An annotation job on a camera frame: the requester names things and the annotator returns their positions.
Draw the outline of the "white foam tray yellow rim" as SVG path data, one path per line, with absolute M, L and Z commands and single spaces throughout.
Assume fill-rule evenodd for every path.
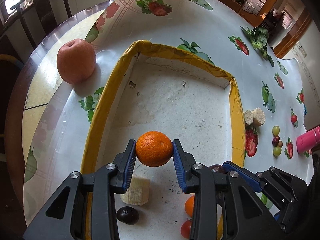
M 159 131 L 179 139 L 185 152 L 206 166 L 232 160 L 244 166 L 245 125 L 236 79 L 180 49 L 134 42 L 107 78 L 88 132 L 81 171 L 114 160 L 130 139 Z M 135 177 L 150 181 L 149 200 L 134 206 L 136 225 L 117 222 L 120 239 L 183 239 L 184 194 L 173 159 L 147 167 L 138 159 Z

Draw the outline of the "red apple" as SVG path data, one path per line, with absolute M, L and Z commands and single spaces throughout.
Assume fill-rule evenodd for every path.
M 61 78 L 71 85 L 87 80 L 95 70 L 96 54 L 85 40 L 76 38 L 57 52 L 56 65 Z

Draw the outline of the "small cherry tomato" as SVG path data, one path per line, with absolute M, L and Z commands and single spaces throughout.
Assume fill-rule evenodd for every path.
M 297 116 L 293 115 L 291 116 L 291 122 L 294 124 L 297 121 Z

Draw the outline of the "dark purple plum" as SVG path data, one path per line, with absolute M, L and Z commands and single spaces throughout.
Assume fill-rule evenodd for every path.
M 130 206 L 124 206 L 118 209 L 116 218 L 127 225 L 135 225 L 139 221 L 139 213 Z

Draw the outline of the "small dark plum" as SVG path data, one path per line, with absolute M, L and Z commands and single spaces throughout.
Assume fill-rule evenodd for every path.
M 214 165 L 210 166 L 209 168 L 211 169 L 212 172 L 226 174 L 226 171 L 222 165 L 214 164 Z

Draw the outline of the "green grape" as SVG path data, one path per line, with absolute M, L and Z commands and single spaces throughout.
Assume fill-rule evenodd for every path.
M 279 126 L 273 126 L 272 127 L 272 134 L 274 137 L 278 136 L 280 133 L 280 127 Z
M 272 153 L 273 153 L 273 155 L 274 155 L 275 157 L 280 156 L 280 154 L 281 154 L 281 147 L 280 147 L 280 146 L 274 147 Z

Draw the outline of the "dark wooden chair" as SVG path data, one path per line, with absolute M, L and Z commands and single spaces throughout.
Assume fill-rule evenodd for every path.
M 22 25 L 22 28 L 31 44 L 31 46 L 35 49 L 37 47 L 32 34 L 27 26 L 27 23 L 23 16 L 23 9 L 21 8 L 21 5 L 26 0 L 20 0 L 18 3 L 13 5 L 10 9 L 16 10 L 18 18 L 20 19 L 20 23 Z M 68 3 L 68 0 L 63 0 L 65 10 L 67 12 L 68 18 L 72 17 L 71 9 Z M 37 16 L 40 20 L 40 23 L 42 25 L 42 28 L 46 35 L 50 34 L 56 27 L 57 27 L 57 21 L 55 19 L 52 6 L 50 4 L 49 0 L 33 0 L 33 3 L 31 4 L 31 7 L 35 8 L 35 11 L 37 13 Z

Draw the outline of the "fruit print tablecloth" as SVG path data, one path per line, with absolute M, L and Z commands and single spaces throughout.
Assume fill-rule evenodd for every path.
M 76 85 L 60 77 L 37 126 L 24 176 L 24 239 L 120 239 L 118 209 L 138 205 L 125 204 L 123 194 L 115 193 L 114 160 L 91 173 L 83 173 L 81 165 L 107 78 L 137 41 L 186 51 L 231 74 L 243 117 L 258 107 L 266 117 L 261 126 L 245 126 L 242 168 L 256 175 L 273 166 L 308 186 L 296 227 L 284 232 L 275 217 L 279 209 L 238 172 L 212 172 L 196 161 L 196 189 L 186 194 L 195 196 L 193 216 L 187 215 L 192 220 L 189 239 L 317 239 L 311 227 L 312 159 L 296 149 L 305 132 L 304 106 L 297 100 L 302 90 L 297 61 L 278 59 L 267 45 L 272 67 L 240 27 L 254 28 L 217 0 L 114 0 L 99 18 L 82 23 L 80 37 L 95 51 L 95 70 Z M 283 142 L 278 157 L 272 153 L 273 126 L 280 127 Z

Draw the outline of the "pink thermos bottle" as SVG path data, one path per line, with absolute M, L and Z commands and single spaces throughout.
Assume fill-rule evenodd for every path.
M 317 146 L 320 141 L 320 127 L 317 126 L 300 135 L 296 140 L 297 152 L 302 154 Z

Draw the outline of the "orange mandarin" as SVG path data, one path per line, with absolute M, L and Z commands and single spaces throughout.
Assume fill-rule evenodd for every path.
M 185 213 L 189 216 L 193 216 L 193 210 L 194 210 L 194 195 L 191 195 L 185 202 L 184 208 L 185 208 Z
M 162 166 L 170 160 L 172 154 L 172 142 L 162 132 L 146 132 L 136 141 L 136 156 L 145 166 Z

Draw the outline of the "green leafy vegetable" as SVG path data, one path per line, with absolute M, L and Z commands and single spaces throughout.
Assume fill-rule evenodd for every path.
M 264 60 L 268 61 L 274 67 L 274 61 L 267 52 L 267 39 L 269 38 L 268 30 L 263 26 L 257 26 L 250 30 L 249 28 L 240 27 L 244 35 L 250 40 L 253 48 L 260 52 Z

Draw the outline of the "large red tomato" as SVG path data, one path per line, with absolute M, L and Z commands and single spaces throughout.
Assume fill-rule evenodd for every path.
M 191 231 L 191 226 L 192 226 L 192 220 L 189 219 L 189 220 L 186 220 L 182 226 L 181 226 L 181 229 L 180 229 L 180 233 L 181 233 L 181 236 L 185 239 L 189 239 L 190 237 L 190 231 Z

